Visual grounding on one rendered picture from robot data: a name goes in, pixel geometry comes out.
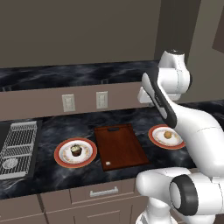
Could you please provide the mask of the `dark brown wall cupboard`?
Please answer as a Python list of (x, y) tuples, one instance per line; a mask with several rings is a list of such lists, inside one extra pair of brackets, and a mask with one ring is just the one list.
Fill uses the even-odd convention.
[(217, 12), (217, 27), (213, 38), (213, 49), (224, 53), (224, 0), (213, 0)]

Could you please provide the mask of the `beige wall socket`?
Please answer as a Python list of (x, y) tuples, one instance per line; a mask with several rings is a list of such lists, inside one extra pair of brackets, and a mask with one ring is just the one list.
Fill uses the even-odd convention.
[(108, 92), (96, 93), (96, 107), (98, 109), (106, 109), (108, 107)]
[(63, 94), (62, 95), (63, 110), (65, 112), (75, 111), (75, 102), (73, 94)]

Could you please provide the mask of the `brown wooden tray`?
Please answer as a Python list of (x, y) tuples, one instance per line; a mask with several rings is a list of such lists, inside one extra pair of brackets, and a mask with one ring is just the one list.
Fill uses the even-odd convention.
[(105, 172), (149, 163), (130, 123), (98, 127), (94, 135)]

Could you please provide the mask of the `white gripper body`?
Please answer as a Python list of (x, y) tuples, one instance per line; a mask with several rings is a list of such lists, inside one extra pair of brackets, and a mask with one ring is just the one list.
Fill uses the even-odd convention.
[(149, 103), (152, 104), (153, 101), (149, 97), (149, 95), (145, 92), (143, 87), (140, 87), (137, 99), (139, 100), (140, 103)]

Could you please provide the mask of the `white plate with orange rim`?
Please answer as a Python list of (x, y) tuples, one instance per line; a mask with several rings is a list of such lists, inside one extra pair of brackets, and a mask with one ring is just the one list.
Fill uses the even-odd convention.
[[(170, 139), (164, 137), (164, 133), (170, 131), (172, 136)], [(179, 150), (186, 146), (186, 143), (180, 137), (180, 135), (172, 128), (165, 124), (155, 125), (148, 131), (149, 139), (158, 147), (174, 151)]]
[[(79, 144), (82, 148), (82, 152), (78, 157), (74, 157), (70, 150), (74, 144)], [(89, 165), (96, 155), (95, 143), (82, 137), (69, 138), (60, 143), (54, 151), (54, 159), (58, 165), (75, 169)]]

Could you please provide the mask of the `taupe drawer front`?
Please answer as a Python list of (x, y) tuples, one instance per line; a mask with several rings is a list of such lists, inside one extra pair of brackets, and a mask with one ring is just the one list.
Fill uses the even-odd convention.
[(0, 199), (0, 221), (41, 214), (42, 209), (36, 195), (13, 199)]
[[(113, 182), (101, 183), (96, 185), (87, 185), (83, 187), (75, 187), (70, 189), (71, 201), (73, 204), (81, 203), (89, 200), (106, 199), (107, 197), (121, 196), (135, 192), (135, 180), (133, 178), (118, 180)], [(117, 186), (119, 192), (99, 197), (89, 197), (90, 191), (98, 192), (113, 189)]]

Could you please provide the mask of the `chocolate cupcake with cream topping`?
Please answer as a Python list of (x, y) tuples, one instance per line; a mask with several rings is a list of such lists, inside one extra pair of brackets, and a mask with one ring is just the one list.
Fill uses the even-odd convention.
[(79, 144), (72, 145), (70, 150), (71, 150), (72, 155), (74, 157), (78, 157), (81, 154), (81, 152), (82, 152), (82, 148), (81, 148), (81, 146)]

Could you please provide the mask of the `taupe cupboard door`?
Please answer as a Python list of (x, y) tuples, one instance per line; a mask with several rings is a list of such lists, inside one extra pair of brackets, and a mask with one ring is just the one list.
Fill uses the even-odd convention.
[(38, 214), (12, 220), (3, 220), (0, 221), (0, 224), (47, 224), (47, 222), (43, 214)]
[(49, 224), (130, 224), (132, 205), (125, 200), (47, 213)]

